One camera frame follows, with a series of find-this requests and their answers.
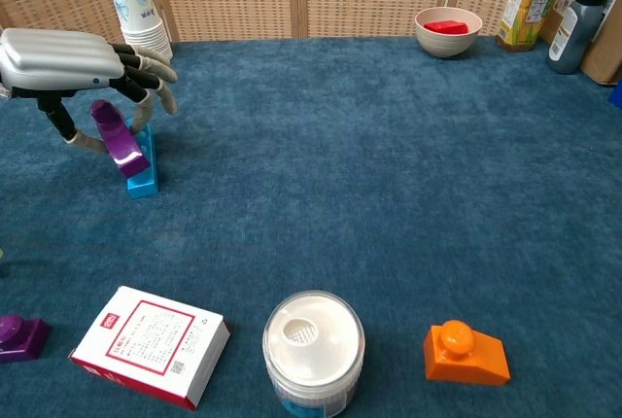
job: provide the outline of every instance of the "white bowl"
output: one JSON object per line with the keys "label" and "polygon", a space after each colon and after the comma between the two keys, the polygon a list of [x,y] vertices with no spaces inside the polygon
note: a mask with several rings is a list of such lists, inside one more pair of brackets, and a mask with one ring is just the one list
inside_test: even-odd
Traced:
{"label": "white bowl", "polygon": [[[467,34],[440,34],[430,31],[424,24],[452,19],[466,23]],[[478,15],[462,8],[433,7],[427,8],[415,17],[415,33],[421,47],[430,55],[438,57],[454,56],[468,49],[482,28],[482,19]]]}

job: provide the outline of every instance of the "blue object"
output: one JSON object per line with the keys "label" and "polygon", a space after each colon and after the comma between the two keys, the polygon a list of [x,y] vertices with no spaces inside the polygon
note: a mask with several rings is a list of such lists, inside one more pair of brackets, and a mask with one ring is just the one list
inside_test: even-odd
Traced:
{"label": "blue object", "polygon": [[283,401],[283,406],[293,415],[298,418],[324,418],[326,416],[324,408],[320,407],[308,407],[298,405],[292,401]]}
{"label": "blue object", "polygon": [[618,86],[616,86],[611,93],[609,100],[618,108],[622,109],[622,83],[618,83]]}
{"label": "blue object", "polygon": [[[127,120],[127,124],[131,124],[132,119]],[[127,179],[127,190],[129,195],[134,199],[139,197],[153,196],[157,194],[157,164],[156,164],[156,148],[154,146],[154,138],[152,129],[147,124],[145,128],[138,133],[134,139],[142,150],[143,154],[151,164],[151,167],[143,170],[138,175],[134,175]]]}

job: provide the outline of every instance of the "orange toy block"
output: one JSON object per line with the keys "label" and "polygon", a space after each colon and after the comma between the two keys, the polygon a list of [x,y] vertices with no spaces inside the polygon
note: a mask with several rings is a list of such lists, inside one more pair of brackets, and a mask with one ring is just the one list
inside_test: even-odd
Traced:
{"label": "orange toy block", "polygon": [[502,386],[509,381],[503,344],[462,321],[432,326],[424,340],[426,378]]}

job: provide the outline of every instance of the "stack of paper cups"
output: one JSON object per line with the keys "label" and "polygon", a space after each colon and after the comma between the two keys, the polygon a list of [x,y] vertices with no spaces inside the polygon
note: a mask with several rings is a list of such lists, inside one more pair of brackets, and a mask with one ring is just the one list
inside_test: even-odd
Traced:
{"label": "stack of paper cups", "polygon": [[173,57],[164,21],[153,0],[113,0],[125,42]]}

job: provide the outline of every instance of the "white box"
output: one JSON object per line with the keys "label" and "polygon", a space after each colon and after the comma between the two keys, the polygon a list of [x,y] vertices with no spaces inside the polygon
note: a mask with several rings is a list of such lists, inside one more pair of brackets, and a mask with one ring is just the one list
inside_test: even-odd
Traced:
{"label": "white box", "polygon": [[69,358],[90,373],[196,410],[228,338],[220,314],[119,287]]}

